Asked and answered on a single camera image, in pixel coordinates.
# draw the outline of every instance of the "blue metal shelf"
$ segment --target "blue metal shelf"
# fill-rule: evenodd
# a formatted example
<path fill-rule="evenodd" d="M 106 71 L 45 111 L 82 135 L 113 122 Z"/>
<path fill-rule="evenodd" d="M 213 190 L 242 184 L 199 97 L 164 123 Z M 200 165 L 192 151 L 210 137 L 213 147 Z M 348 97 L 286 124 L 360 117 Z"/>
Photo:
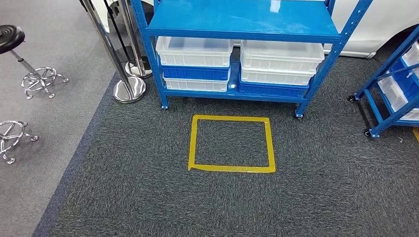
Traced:
<path fill-rule="evenodd" d="M 331 17 L 335 0 L 154 0 L 155 14 L 149 26 L 141 1 L 131 0 L 131 5 L 163 109 L 168 109 L 168 96 L 290 102 L 298 103 L 295 115 L 301 118 L 372 1 L 358 1 L 340 34 Z M 236 74 L 224 93 L 168 90 L 162 80 L 162 68 L 150 40 L 151 36 L 277 40 L 333 45 L 322 67 L 310 80 L 310 87 L 304 98 L 292 98 L 240 93 Z"/>
<path fill-rule="evenodd" d="M 322 1 L 163 0 L 150 35 L 334 43 L 341 39 Z"/>
<path fill-rule="evenodd" d="M 251 93 L 239 92 L 239 62 L 231 62 L 230 80 L 227 84 L 226 92 L 211 92 L 211 91 L 191 91 L 191 90 L 168 90 L 165 88 L 167 96 L 185 96 L 185 97 L 201 97 L 214 99 L 232 99 L 232 100 L 255 100 L 255 101 L 270 101 L 270 102 L 284 102 L 284 103 L 302 103 L 304 98 L 300 97 L 286 97 L 286 96 L 266 96 L 255 95 Z"/>
<path fill-rule="evenodd" d="M 419 126 L 419 121 L 415 120 L 401 120 L 401 118 L 409 113 L 412 109 L 419 106 L 419 93 L 417 87 L 419 81 L 417 77 L 412 75 L 407 78 L 407 74 L 414 68 L 419 68 L 419 64 L 415 64 L 407 67 L 404 64 L 401 57 L 405 54 L 412 46 L 414 42 L 419 39 L 419 26 L 411 33 L 411 35 L 402 43 L 402 45 L 388 58 L 386 62 L 380 67 L 380 69 L 364 84 L 364 86 L 354 94 L 353 99 L 360 100 L 362 97 L 366 97 L 374 115 L 377 118 L 378 125 L 376 127 L 368 128 L 366 135 L 371 135 L 373 138 L 378 138 L 379 134 L 390 126 Z M 383 93 L 377 82 L 385 77 L 393 76 L 395 81 L 399 84 L 401 89 L 408 98 L 408 103 L 400 108 L 398 111 L 394 111 L 391 107 L 387 96 Z M 370 94 L 372 88 L 377 88 L 382 97 L 382 100 L 390 113 L 390 116 L 386 119 L 382 119 L 380 112 Z"/>

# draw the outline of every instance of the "yellow floor tape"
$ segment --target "yellow floor tape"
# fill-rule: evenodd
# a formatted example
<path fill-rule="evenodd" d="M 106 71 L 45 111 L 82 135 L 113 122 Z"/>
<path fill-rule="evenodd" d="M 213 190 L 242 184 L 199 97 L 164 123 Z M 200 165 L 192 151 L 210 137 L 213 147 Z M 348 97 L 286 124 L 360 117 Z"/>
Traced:
<path fill-rule="evenodd" d="M 419 142 L 419 128 L 418 127 L 413 128 L 413 134 L 415 135 L 416 140 Z"/>
<path fill-rule="evenodd" d="M 195 164 L 196 137 L 198 120 L 218 120 L 218 121 L 246 121 L 246 122 L 263 122 L 265 125 L 266 145 L 268 149 L 268 167 L 258 166 L 229 166 L 229 165 L 209 165 Z M 212 115 L 194 115 L 192 117 L 191 142 L 189 147 L 188 170 L 191 168 L 205 171 L 221 171 L 221 172 L 249 172 L 249 173 L 273 173 L 275 172 L 274 149 L 272 145 L 271 125 L 269 118 L 262 117 L 242 117 L 242 116 L 212 116 Z"/>

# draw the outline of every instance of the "plastic crate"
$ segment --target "plastic crate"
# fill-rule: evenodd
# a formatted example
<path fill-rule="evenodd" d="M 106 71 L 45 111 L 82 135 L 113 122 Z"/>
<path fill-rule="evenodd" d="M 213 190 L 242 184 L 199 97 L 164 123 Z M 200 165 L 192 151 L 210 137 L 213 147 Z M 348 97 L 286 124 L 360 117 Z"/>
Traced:
<path fill-rule="evenodd" d="M 162 66 L 163 77 L 165 78 L 204 80 L 227 80 L 229 69 L 230 68 Z"/>
<path fill-rule="evenodd" d="M 324 59 L 320 43 L 243 40 L 241 45 L 245 69 L 315 73 Z"/>
<path fill-rule="evenodd" d="M 415 42 L 412 45 L 412 48 L 409 49 L 404 55 L 403 60 L 408 66 L 418 64 L 419 63 L 419 43 Z"/>
<path fill-rule="evenodd" d="M 394 72 L 405 67 L 406 63 L 403 59 L 399 58 L 390 68 L 390 72 Z M 412 74 L 411 71 L 395 73 L 393 74 L 393 78 L 403 90 L 403 93 L 408 100 L 419 93 L 419 79 L 416 74 Z"/>
<path fill-rule="evenodd" d="M 398 111 L 409 102 L 408 98 L 406 98 L 405 94 L 403 93 L 402 88 L 393 77 L 390 76 L 380 80 L 378 82 L 378 86 L 387 97 L 387 100 L 390 102 L 391 108 L 394 112 Z M 419 121 L 419 109 L 411 110 L 400 120 Z"/>
<path fill-rule="evenodd" d="M 255 95 L 286 96 L 302 98 L 310 86 L 252 83 L 239 80 L 239 92 Z"/>
<path fill-rule="evenodd" d="M 166 88 L 170 90 L 197 90 L 197 91 L 218 91 L 226 92 L 228 79 L 225 80 L 202 80 L 202 79 L 182 79 L 165 78 Z"/>
<path fill-rule="evenodd" d="M 251 70 L 242 67 L 242 81 L 286 85 L 308 85 L 316 72 Z"/>
<path fill-rule="evenodd" d="M 158 37 L 161 65 L 229 67 L 233 44 L 229 39 Z"/>

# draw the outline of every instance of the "black stool seat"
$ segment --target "black stool seat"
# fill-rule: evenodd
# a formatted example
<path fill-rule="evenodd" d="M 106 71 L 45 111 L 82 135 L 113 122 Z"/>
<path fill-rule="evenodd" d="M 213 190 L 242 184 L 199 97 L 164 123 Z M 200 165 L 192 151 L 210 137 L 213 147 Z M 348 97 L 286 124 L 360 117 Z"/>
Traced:
<path fill-rule="evenodd" d="M 0 54 L 11 51 L 25 39 L 25 33 L 20 27 L 12 25 L 0 26 Z"/>

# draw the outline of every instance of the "white bin on cart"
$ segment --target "white bin on cart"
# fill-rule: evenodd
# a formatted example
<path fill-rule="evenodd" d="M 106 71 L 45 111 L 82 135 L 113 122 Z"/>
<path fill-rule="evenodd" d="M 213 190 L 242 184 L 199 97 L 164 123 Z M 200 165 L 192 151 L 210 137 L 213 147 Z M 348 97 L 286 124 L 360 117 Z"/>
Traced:
<path fill-rule="evenodd" d="M 242 81 L 286 85 L 308 85 L 314 72 L 251 70 L 242 67 Z"/>
<path fill-rule="evenodd" d="M 233 43 L 229 39 L 160 36 L 156 51 L 162 65 L 229 67 Z"/>
<path fill-rule="evenodd" d="M 245 69 L 315 73 L 324 59 L 320 43 L 243 40 L 241 45 Z"/>
<path fill-rule="evenodd" d="M 228 71 L 228 78 L 223 80 L 181 79 L 164 77 L 163 80 L 165 80 L 166 88 L 169 90 L 226 92 L 227 84 L 230 80 L 230 71 Z"/>
<path fill-rule="evenodd" d="M 387 97 L 394 112 L 398 111 L 409 102 L 403 93 L 403 90 L 392 76 L 380 80 L 378 86 Z M 401 117 L 400 120 L 419 121 L 419 109 L 412 109 L 409 113 Z"/>
<path fill-rule="evenodd" d="M 415 42 L 412 45 L 412 48 L 409 49 L 403 56 L 403 60 L 405 61 L 408 67 L 418 64 L 419 63 L 419 43 Z M 419 78 L 419 69 L 414 69 L 416 76 Z"/>

